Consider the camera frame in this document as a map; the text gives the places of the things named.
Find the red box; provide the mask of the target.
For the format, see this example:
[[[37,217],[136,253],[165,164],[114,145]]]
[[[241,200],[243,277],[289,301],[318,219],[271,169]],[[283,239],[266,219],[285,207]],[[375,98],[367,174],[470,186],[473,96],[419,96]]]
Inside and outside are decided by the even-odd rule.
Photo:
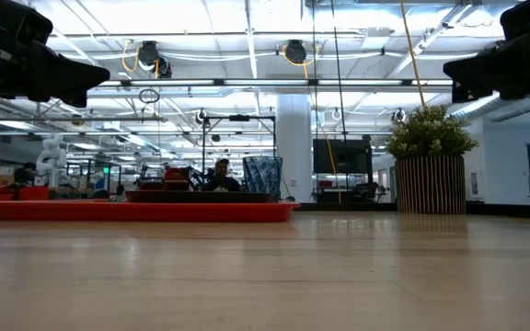
[[[50,190],[47,187],[3,187],[0,189],[0,200],[48,200]]]

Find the red tool cart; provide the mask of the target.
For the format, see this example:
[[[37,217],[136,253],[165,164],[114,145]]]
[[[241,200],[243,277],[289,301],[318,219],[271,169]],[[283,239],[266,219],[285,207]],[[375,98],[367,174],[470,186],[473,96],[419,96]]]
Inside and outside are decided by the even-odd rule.
[[[162,175],[149,177],[145,165],[135,186],[140,190],[190,191],[190,171],[188,168],[165,165]]]

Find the person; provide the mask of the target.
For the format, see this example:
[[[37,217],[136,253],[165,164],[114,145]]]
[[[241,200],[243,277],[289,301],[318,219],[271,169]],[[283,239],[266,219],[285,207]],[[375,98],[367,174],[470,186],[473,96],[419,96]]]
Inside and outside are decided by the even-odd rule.
[[[34,183],[36,165],[32,162],[25,163],[14,172],[14,182],[19,185],[31,186]]]
[[[205,185],[205,191],[239,192],[240,184],[228,175],[228,159],[221,159],[215,163],[214,173]]]

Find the black round plate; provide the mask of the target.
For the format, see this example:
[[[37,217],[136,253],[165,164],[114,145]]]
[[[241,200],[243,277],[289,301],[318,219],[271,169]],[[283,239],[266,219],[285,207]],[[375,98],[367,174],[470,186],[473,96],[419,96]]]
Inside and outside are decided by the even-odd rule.
[[[125,192],[130,203],[275,203],[268,193],[225,191],[133,190]]]

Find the patterned translucent drinking cup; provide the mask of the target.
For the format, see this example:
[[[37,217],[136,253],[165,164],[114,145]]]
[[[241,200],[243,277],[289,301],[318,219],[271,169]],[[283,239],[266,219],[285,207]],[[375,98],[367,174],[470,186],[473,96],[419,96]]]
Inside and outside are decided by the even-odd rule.
[[[274,200],[281,198],[282,158],[256,155],[243,158],[245,187],[251,193],[267,193]]]

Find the black metal stand frame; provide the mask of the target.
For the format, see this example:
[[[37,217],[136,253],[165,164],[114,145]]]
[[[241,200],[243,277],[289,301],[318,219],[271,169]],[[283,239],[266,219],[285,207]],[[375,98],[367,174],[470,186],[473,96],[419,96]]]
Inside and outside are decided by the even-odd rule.
[[[273,147],[272,147],[272,155],[268,156],[278,156],[277,155],[277,148],[276,148],[276,117],[275,116],[249,116],[249,115],[230,115],[228,117],[205,117],[202,122],[202,169],[205,169],[205,158],[206,158],[206,136],[208,131],[206,130],[206,124],[205,122],[207,120],[229,120],[229,121],[250,121],[250,120],[257,120],[259,122],[262,122],[263,120],[271,120],[272,121],[272,130],[271,134],[273,136]],[[245,185],[240,185],[240,191],[239,192],[248,192]]]

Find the white pillar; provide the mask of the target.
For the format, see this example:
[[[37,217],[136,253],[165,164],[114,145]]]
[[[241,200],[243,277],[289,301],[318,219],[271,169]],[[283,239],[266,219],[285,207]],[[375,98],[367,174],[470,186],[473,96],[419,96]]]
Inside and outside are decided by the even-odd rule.
[[[284,197],[308,203],[312,194],[311,103],[308,94],[281,94],[276,108],[277,151],[282,158]]]

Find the red plastic tray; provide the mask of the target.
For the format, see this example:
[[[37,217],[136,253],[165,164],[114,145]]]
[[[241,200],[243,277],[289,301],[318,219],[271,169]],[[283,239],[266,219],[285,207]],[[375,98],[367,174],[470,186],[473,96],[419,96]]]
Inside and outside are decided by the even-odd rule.
[[[131,203],[100,200],[0,200],[2,221],[285,223],[300,205],[278,203]]]

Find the potted plant in ribbed pot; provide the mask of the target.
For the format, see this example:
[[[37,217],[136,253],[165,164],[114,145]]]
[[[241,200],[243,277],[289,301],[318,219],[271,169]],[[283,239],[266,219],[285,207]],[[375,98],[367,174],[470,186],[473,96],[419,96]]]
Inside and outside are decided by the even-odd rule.
[[[464,214],[464,155],[478,147],[466,124],[443,106],[413,109],[394,124],[386,149],[395,160],[397,208],[405,213]]]

